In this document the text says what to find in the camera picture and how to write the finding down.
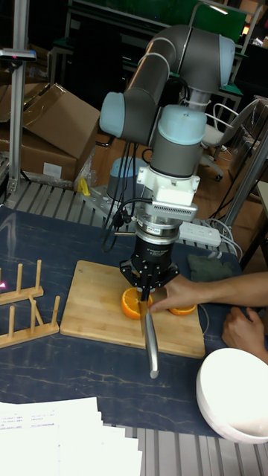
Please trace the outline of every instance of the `white bowl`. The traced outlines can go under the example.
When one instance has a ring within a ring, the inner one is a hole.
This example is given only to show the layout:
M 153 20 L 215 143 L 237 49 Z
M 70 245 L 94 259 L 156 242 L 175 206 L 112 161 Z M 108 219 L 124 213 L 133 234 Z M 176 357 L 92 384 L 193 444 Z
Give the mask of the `white bowl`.
M 197 374 L 197 403 L 206 422 L 235 443 L 268 441 L 268 365 L 239 349 L 219 349 Z

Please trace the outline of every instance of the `orange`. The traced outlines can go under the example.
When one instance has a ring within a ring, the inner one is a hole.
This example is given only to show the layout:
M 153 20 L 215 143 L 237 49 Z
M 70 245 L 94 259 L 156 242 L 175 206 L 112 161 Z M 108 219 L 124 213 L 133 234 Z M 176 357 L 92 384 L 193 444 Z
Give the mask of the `orange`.
M 150 295 L 148 299 L 148 306 L 153 304 L 153 298 Z M 138 304 L 137 288 L 128 288 L 122 294 L 121 306 L 123 313 L 131 319 L 140 319 L 141 313 Z
M 197 305 L 194 304 L 193 306 L 181 307 L 181 308 L 178 308 L 178 309 L 173 307 L 173 308 L 169 309 L 169 311 L 172 312 L 172 314 L 175 314 L 175 315 L 187 315 L 187 314 L 190 314 L 191 312 L 193 312 L 196 308 L 197 308 Z

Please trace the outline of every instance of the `knife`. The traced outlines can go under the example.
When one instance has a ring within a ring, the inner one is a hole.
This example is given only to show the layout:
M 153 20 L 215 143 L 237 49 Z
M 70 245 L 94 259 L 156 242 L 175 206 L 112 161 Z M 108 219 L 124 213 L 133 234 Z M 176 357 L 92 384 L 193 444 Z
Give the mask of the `knife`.
M 153 319 L 148 307 L 148 301 L 143 292 L 138 291 L 138 299 L 141 313 L 141 331 L 145 337 L 145 346 L 150 367 L 150 378 L 156 379 L 159 374 L 159 353 L 156 340 L 156 331 Z

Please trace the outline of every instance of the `human arm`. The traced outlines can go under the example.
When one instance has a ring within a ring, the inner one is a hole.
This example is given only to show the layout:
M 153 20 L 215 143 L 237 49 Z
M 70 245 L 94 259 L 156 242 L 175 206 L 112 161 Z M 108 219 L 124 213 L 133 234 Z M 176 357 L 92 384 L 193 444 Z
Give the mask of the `human arm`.
M 264 346 L 264 325 L 257 312 L 250 308 L 246 314 L 233 307 L 223 323 L 223 341 L 235 349 L 245 350 L 268 364 L 268 352 Z
M 268 306 L 268 272 L 242 274 L 213 283 L 194 283 L 180 274 L 165 288 L 167 298 L 153 304 L 152 312 L 203 303 Z

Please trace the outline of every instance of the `knife handle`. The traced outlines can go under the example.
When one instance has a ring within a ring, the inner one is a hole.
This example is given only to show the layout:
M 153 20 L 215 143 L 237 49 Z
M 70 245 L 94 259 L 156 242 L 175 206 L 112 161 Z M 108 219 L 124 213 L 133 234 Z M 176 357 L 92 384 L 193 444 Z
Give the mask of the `knife handle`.
M 159 374 L 159 352 L 156 340 L 156 331 L 149 311 L 145 316 L 144 337 L 149 360 L 150 378 L 156 379 Z

